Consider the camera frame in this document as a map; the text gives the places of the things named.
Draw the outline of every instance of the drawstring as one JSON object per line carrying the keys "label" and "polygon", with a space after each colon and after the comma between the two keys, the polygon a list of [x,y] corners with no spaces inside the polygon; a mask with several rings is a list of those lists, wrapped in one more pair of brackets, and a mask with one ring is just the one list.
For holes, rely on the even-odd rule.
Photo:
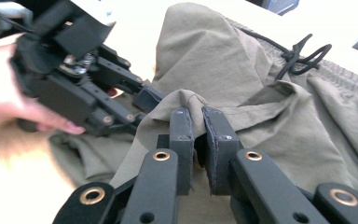
{"label": "drawstring", "polygon": [[[328,51],[332,47],[331,44],[325,45],[325,46],[317,49],[310,56],[300,59],[300,52],[304,48],[305,44],[307,43],[307,41],[310,39],[310,37],[312,35],[307,35],[300,42],[293,45],[293,50],[288,50],[285,47],[281,46],[280,44],[274,42],[273,40],[266,38],[265,36],[255,34],[253,32],[245,30],[243,28],[239,28],[239,29],[241,31],[243,31],[244,33],[246,33],[247,35],[250,35],[257,39],[262,39],[264,41],[267,41],[268,43],[270,43],[271,45],[275,46],[277,49],[279,49],[280,51],[283,52],[281,57],[283,57],[286,60],[286,65],[279,72],[279,74],[275,77],[275,80],[281,80],[287,72],[289,72],[290,74],[292,74],[294,76],[298,76],[298,75],[308,72],[311,68],[318,68],[317,63],[319,63],[324,58],[324,56],[328,53]],[[302,64],[305,64],[306,66],[302,69],[296,70],[295,69],[296,63],[302,63]]]}

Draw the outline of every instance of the olive green fabric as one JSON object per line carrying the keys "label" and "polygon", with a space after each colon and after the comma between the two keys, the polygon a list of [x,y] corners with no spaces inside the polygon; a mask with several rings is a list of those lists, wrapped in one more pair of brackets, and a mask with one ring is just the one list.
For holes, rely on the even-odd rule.
{"label": "olive green fabric", "polygon": [[[324,182],[358,189],[358,76],[322,61],[274,81],[285,65],[281,52],[235,26],[241,25],[200,5],[168,9],[153,80],[168,96],[141,122],[110,183],[117,187],[138,174],[158,135],[169,133],[175,108],[187,107],[195,137],[204,134],[201,108],[209,105],[224,112],[244,146],[266,151],[302,189],[314,192]],[[128,145],[110,140],[98,150]],[[179,199],[179,223],[235,223],[229,198],[210,196],[206,174],[196,167],[194,191]]]}

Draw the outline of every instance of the human hand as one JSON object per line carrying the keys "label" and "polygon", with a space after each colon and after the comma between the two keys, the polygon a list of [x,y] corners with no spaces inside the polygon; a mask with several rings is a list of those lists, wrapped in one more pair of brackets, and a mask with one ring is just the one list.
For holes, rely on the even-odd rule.
{"label": "human hand", "polygon": [[36,122],[38,131],[59,129],[67,133],[81,134],[83,127],[75,126],[70,120],[39,104],[36,99],[21,94],[9,65],[14,45],[0,47],[0,120],[27,119]]}

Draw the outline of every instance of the green garment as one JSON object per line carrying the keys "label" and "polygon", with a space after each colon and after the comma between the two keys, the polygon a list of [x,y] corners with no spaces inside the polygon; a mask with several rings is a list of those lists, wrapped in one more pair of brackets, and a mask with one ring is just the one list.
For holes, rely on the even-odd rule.
{"label": "green garment", "polygon": [[[198,137],[205,133],[201,108],[209,105],[224,112],[244,146],[267,152],[300,188],[314,192],[321,183],[337,182],[358,190],[358,76],[321,61],[318,69],[274,81],[286,64],[281,52],[235,26],[241,25],[204,6],[170,7],[153,80],[167,97],[133,139],[125,133],[53,135],[52,150],[63,169],[77,184],[110,175],[117,187],[137,175],[158,135],[169,133],[175,108],[189,109]],[[179,199],[179,223],[235,223],[229,198],[210,196],[199,168],[193,187]]]}

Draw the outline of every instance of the robotic hand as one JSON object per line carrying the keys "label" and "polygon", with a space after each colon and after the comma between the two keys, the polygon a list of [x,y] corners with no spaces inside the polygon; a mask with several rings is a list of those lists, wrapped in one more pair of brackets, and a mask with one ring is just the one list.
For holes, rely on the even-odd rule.
{"label": "robotic hand", "polygon": [[[17,40],[10,60],[21,91],[93,135],[118,127],[136,130],[163,95],[130,71],[131,64],[103,44],[115,25],[103,1],[60,1]],[[134,95],[132,114],[108,94]],[[20,120],[25,131],[34,124]]]}

